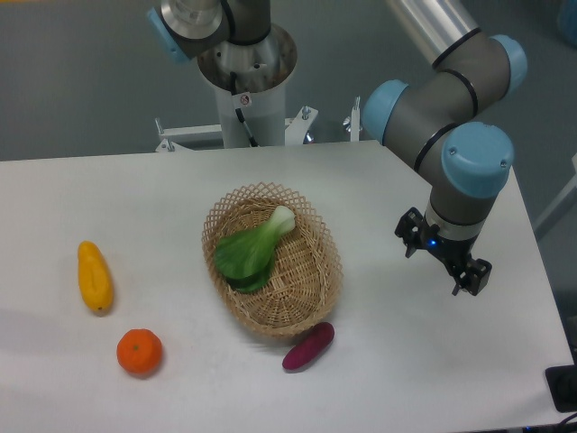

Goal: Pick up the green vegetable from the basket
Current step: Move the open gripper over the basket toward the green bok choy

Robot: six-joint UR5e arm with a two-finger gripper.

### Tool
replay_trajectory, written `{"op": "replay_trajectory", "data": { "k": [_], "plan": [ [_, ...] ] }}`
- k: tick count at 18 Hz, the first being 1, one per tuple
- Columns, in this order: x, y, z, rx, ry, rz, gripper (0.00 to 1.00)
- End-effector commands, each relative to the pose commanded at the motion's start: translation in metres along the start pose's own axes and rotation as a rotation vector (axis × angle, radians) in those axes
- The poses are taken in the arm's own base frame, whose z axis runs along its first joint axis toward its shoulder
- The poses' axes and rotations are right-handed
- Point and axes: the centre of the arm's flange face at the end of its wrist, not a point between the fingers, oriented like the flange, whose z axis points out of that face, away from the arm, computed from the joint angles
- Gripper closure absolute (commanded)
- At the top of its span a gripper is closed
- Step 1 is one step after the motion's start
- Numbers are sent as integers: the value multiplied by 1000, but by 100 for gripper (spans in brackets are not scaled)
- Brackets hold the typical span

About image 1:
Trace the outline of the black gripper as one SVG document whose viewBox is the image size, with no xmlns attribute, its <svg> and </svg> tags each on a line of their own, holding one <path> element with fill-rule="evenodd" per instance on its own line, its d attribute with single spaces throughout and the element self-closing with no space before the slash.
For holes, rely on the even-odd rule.
<svg viewBox="0 0 577 433">
<path fill-rule="evenodd" d="M 399 219 L 394 234 L 405 245 L 406 258 L 425 249 L 445 266 L 455 281 L 453 296 L 461 291 L 477 296 L 486 287 L 492 265 L 471 258 L 479 233 L 473 233 L 470 226 L 448 223 L 435 211 L 426 211 L 423 216 L 411 207 Z"/>
</svg>

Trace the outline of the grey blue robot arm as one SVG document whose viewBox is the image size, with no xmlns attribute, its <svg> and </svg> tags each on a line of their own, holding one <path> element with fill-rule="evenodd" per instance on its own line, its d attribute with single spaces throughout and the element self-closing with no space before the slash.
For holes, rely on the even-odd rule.
<svg viewBox="0 0 577 433">
<path fill-rule="evenodd" d="M 431 185 L 426 210 L 410 209 L 396 227 L 408 252 L 429 252 L 457 290 L 477 294 L 491 266 L 473 258 L 472 247 L 508 180 L 514 149 L 476 116 L 523 82 L 527 57 L 509 37 L 486 35 L 458 1 L 392 1 L 389 8 L 435 74 L 420 88 L 381 84 L 353 126 Z M 196 60 L 213 87 L 226 147 L 289 143 L 284 87 L 297 49 L 271 21 L 269 2 L 161 1 L 147 16 L 170 57 Z"/>
</svg>

